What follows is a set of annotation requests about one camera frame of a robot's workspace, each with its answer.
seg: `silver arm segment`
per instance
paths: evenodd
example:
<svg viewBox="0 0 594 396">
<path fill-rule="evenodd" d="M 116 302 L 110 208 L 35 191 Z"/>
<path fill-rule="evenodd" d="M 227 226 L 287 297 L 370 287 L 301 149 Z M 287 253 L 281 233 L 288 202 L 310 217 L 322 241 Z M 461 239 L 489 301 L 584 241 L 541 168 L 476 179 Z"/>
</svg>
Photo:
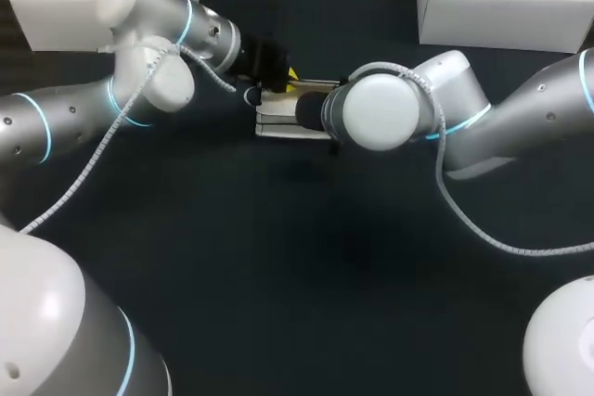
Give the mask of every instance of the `silver arm segment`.
<svg viewBox="0 0 594 396">
<path fill-rule="evenodd" d="M 0 98 L 0 167 L 42 163 L 105 133 L 118 114 L 109 80 Z"/>
<path fill-rule="evenodd" d="M 594 54 L 584 52 L 533 76 L 479 121 L 447 138 L 452 178 L 471 178 L 547 142 L 594 131 Z"/>
</svg>

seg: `cable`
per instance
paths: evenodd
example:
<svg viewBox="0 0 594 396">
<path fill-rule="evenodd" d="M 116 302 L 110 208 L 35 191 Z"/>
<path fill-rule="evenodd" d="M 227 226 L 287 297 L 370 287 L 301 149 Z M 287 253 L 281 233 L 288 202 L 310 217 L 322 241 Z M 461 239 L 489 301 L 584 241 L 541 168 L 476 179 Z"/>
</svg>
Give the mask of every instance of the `cable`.
<svg viewBox="0 0 594 396">
<path fill-rule="evenodd" d="M 200 56 L 198 56 L 188 47 L 180 45 L 179 50 L 181 53 L 189 56 L 194 62 L 200 65 L 206 71 L 206 73 L 213 79 L 213 81 L 215 81 L 223 90 L 227 91 L 228 93 L 237 92 L 237 89 L 233 85 L 223 81 L 223 79 L 221 79 L 221 77 L 218 74 L 216 74 L 213 68 L 210 65 L 208 65 L 206 61 L 204 61 Z"/>
<path fill-rule="evenodd" d="M 515 248 L 511 245 L 507 245 L 502 243 L 490 235 L 488 235 L 483 229 L 477 226 L 467 215 L 464 211 L 460 208 L 460 206 L 456 203 L 456 201 L 452 198 L 446 188 L 446 184 L 444 183 L 444 156 L 446 153 L 446 116 L 444 115 L 444 111 L 442 107 L 439 105 L 437 100 L 433 97 L 433 93 L 431 87 L 427 84 L 427 82 L 422 79 L 415 71 L 403 67 L 398 64 L 393 64 L 391 62 L 372 62 L 370 64 L 364 65 L 360 67 L 356 71 L 349 76 L 349 81 L 354 81 L 358 77 L 360 77 L 363 73 L 368 72 L 370 70 L 391 70 L 398 74 L 403 75 L 404 77 L 410 79 L 419 88 L 427 95 L 429 98 L 433 110 L 437 114 L 438 117 L 438 132 L 439 132 L 439 144 L 437 146 L 437 159 L 435 162 L 435 181 L 437 182 L 437 187 L 441 192 L 442 196 L 445 199 L 445 202 L 449 205 L 452 211 L 459 217 L 459 219 L 465 223 L 477 236 L 479 236 L 482 240 L 487 242 L 489 245 L 493 246 L 494 248 L 501 249 L 509 254 L 514 255 L 521 255 L 524 257 L 553 257 L 559 255 L 569 255 L 569 254 L 579 254 L 582 252 L 588 252 L 594 250 L 594 242 L 585 243 L 583 245 L 576 245 L 570 246 L 567 248 L 556 248 L 556 249 L 521 249 Z"/>
<path fill-rule="evenodd" d="M 136 88 L 136 90 L 134 91 L 132 96 L 130 96 L 130 99 L 126 103 L 122 112 L 118 115 L 118 117 L 115 119 L 115 121 L 113 122 L 111 127 L 105 133 L 105 136 L 103 136 L 103 139 L 97 146 L 97 149 L 93 153 L 93 156 L 91 157 L 89 162 L 86 164 L 83 171 L 78 175 L 78 177 L 76 178 L 74 183 L 72 183 L 72 185 L 68 188 L 66 193 L 64 193 L 64 195 L 62 195 L 62 197 L 60 197 L 60 199 L 58 201 L 56 201 L 47 211 L 42 213 L 39 217 L 37 217 L 35 220 L 33 220 L 32 222 L 27 224 L 23 229 L 21 229 L 19 231 L 21 234 L 27 235 L 31 231 L 33 231 L 37 227 L 39 227 L 43 222 L 45 222 L 52 215 L 54 215 L 79 189 L 79 187 L 83 184 L 86 177 L 89 175 L 89 173 L 96 166 L 97 162 L 99 161 L 99 158 L 105 151 L 107 145 L 110 143 L 111 138 L 115 135 L 117 130 L 120 128 L 120 125 L 122 124 L 123 120 L 128 115 L 128 112 L 130 111 L 132 106 L 135 104 L 136 100 L 140 97 L 142 90 L 145 88 L 147 83 L 149 83 L 149 81 L 152 79 L 154 74 L 157 72 L 159 65 L 161 64 L 163 58 L 165 57 L 165 55 L 167 55 L 167 53 L 169 53 L 169 49 L 161 49 L 159 51 L 159 54 L 157 55 L 155 60 L 152 62 L 152 64 L 150 64 L 150 66 L 148 68 L 147 76 L 140 83 L 140 85 Z"/>
</svg>

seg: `black mat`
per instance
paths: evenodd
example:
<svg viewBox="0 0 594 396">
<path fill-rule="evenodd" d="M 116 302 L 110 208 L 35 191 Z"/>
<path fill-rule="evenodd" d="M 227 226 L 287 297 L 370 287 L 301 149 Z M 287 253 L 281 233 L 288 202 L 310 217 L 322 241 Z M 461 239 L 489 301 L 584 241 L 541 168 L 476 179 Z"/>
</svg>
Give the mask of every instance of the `black mat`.
<svg viewBox="0 0 594 396">
<path fill-rule="evenodd" d="M 415 0 L 203 0 L 286 44 L 303 77 L 371 60 L 415 66 Z M 497 103 L 564 55 L 463 49 Z M 110 71 L 62 57 L 63 82 Z M 512 257 L 441 200 L 427 144 L 389 157 L 252 137 L 253 112 L 199 75 L 190 108 L 112 143 L 38 235 L 69 252 L 148 335 L 177 395 L 526 396 L 523 333 L 594 254 Z M 450 183 L 493 236 L 527 248 L 594 239 L 594 138 Z M 57 198 L 91 147 L 25 172 L 7 215 Z"/>
</svg>

